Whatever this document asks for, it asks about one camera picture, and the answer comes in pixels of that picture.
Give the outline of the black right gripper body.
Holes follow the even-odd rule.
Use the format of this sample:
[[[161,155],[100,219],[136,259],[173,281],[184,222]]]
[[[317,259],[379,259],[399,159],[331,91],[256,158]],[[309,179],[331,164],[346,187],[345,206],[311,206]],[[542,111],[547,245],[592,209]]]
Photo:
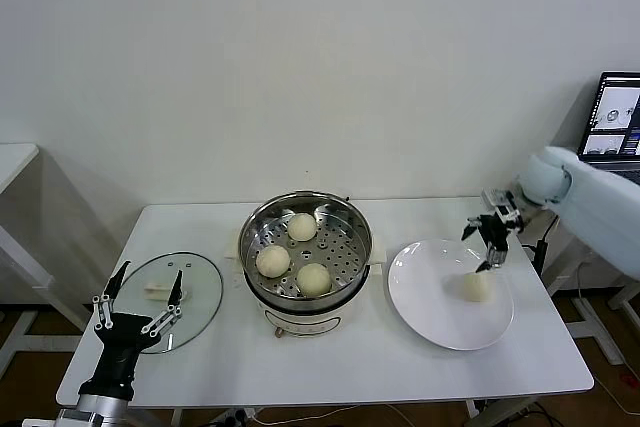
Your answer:
[[[507,251],[507,237],[510,231],[501,218],[497,214],[482,214],[478,220],[478,230],[486,247],[496,251]]]

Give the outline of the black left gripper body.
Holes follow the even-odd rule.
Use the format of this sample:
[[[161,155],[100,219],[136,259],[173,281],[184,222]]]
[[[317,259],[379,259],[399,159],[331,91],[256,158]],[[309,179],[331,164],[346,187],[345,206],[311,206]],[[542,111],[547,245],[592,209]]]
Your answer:
[[[111,320],[111,329],[95,329],[103,350],[93,376],[81,385],[78,394],[131,401],[134,397],[132,383],[139,355],[154,345],[154,339],[148,333],[142,333],[142,329],[152,318],[113,313]]]

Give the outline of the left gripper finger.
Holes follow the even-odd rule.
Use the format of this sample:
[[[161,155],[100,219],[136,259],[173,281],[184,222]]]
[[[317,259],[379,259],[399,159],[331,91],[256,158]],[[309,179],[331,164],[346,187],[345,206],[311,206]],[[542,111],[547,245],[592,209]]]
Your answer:
[[[170,330],[182,317],[180,307],[182,300],[182,276],[183,271],[179,270],[171,288],[166,308],[141,328],[142,335],[160,337],[162,334]]]
[[[95,295],[92,299],[92,306],[97,322],[94,326],[95,330],[110,330],[114,326],[113,320],[113,304],[121,289],[126,270],[131,264],[130,260],[126,260],[117,270],[117,272],[109,278],[103,292]]]

